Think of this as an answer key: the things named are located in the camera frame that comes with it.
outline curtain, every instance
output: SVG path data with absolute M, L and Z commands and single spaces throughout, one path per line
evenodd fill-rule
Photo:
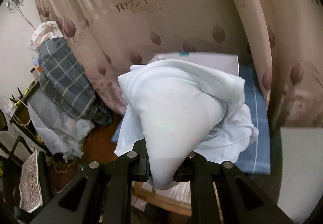
M 157 53 L 237 54 L 254 64 L 272 129 L 323 126 L 319 0 L 36 0 L 55 20 L 104 103 L 123 114 L 117 82 Z

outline string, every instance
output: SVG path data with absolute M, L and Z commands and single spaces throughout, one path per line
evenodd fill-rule
M 15 3 L 15 7 L 14 8 L 10 8 L 10 3 L 14 2 Z M 19 4 L 22 4 L 24 2 L 24 0 L 10 0 L 8 3 L 8 9 L 9 10 L 14 10 L 15 8 L 18 8 L 18 10 L 20 11 L 22 17 L 30 24 L 31 27 L 33 27 L 34 30 L 36 30 L 36 28 L 30 23 L 30 21 L 28 21 L 28 19 L 25 17 L 25 15 L 22 13 Z

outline metal screw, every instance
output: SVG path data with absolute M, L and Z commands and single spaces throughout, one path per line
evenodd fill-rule
M 127 156 L 130 157 L 130 158 L 134 158 L 134 157 L 137 156 L 137 153 L 135 151 L 129 151 Z
M 189 157 L 189 158 L 193 158 L 193 157 L 195 157 L 195 153 L 192 151 L 191 153 L 189 153 L 188 154 L 188 156 L 187 157 Z
M 99 162 L 97 162 L 97 161 L 92 161 L 91 163 L 90 163 L 90 168 L 97 168 L 98 166 L 99 166 Z
M 223 163 L 223 166 L 227 169 L 231 169 L 233 167 L 233 164 L 230 161 L 225 161 Z

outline cardboard box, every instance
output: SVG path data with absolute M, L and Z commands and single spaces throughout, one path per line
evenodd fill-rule
M 176 59 L 210 67 L 232 75 L 239 76 L 238 55 L 218 53 L 165 53 L 156 54 L 149 63 L 158 60 Z

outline white plastic bag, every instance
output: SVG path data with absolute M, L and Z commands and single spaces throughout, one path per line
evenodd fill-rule
M 63 153 L 65 162 L 83 155 L 81 146 L 94 128 L 93 122 L 74 121 L 40 89 L 29 99 L 27 107 L 36 131 L 52 154 Z

